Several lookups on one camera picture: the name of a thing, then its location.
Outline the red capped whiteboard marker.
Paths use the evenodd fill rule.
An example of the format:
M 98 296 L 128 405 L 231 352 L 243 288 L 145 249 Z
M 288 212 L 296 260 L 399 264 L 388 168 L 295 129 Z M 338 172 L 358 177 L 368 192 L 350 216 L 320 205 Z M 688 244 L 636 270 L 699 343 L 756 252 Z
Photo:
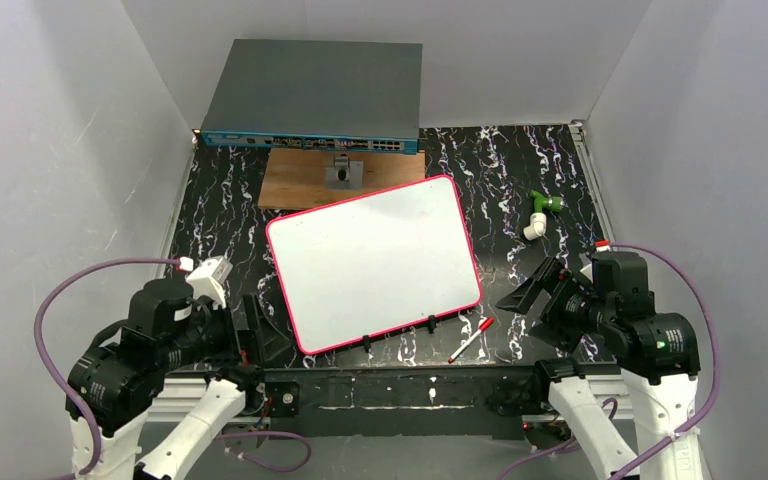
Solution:
M 469 336 L 467 340 L 465 340 L 448 358 L 448 363 L 452 364 L 454 363 L 462 354 L 463 352 L 471 346 L 474 342 L 476 342 L 482 334 L 495 323 L 495 319 L 493 317 L 488 317 L 484 320 L 482 320 L 477 329 Z

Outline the pink framed whiteboard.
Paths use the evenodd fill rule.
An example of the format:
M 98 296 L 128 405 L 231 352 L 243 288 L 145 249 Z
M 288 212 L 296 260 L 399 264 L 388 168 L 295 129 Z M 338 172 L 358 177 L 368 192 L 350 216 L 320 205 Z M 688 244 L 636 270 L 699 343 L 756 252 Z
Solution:
M 306 355 L 482 300 L 457 185 L 447 175 L 284 215 L 265 234 Z

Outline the white pipe elbow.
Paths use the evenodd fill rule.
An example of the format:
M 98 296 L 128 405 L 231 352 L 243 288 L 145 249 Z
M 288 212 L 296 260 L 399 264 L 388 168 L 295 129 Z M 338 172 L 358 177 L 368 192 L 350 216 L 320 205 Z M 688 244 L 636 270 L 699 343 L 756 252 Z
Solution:
M 523 229 L 523 236 L 528 241 L 535 241 L 546 234 L 547 216 L 542 212 L 530 215 L 528 225 Z

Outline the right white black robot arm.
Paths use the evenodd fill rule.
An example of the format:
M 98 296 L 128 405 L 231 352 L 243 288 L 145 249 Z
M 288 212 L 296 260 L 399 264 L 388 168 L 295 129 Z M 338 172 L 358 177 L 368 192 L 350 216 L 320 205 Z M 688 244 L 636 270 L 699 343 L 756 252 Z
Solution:
M 648 268 L 634 252 L 597 248 L 583 271 L 546 258 L 496 304 L 526 314 L 548 299 L 530 333 L 567 353 L 585 336 L 601 338 L 628 391 L 639 452 L 631 449 L 593 393 L 580 364 L 538 361 L 528 397 L 558 413 L 599 479 L 700 479 L 699 440 L 688 421 L 701 371 L 697 335 L 679 313 L 659 313 Z

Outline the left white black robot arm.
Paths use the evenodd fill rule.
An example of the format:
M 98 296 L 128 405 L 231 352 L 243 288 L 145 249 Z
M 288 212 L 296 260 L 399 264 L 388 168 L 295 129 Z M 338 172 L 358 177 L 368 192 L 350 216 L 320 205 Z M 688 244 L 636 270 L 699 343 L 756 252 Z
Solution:
M 173 431 L 146 455 L 139 437 L 166 376 L 237 346 L 226 293 L 219 281 L 190 274 L 151 280 L 136 292 L 120 341 L 92 344 L 68 384 L 88 405 L 87 416 L 67 403 L 73 467 L 80 479 L 183 479 L 223 427 L 246 408 L 261 412 L 268 399 L 255 365 L 224 368 Z

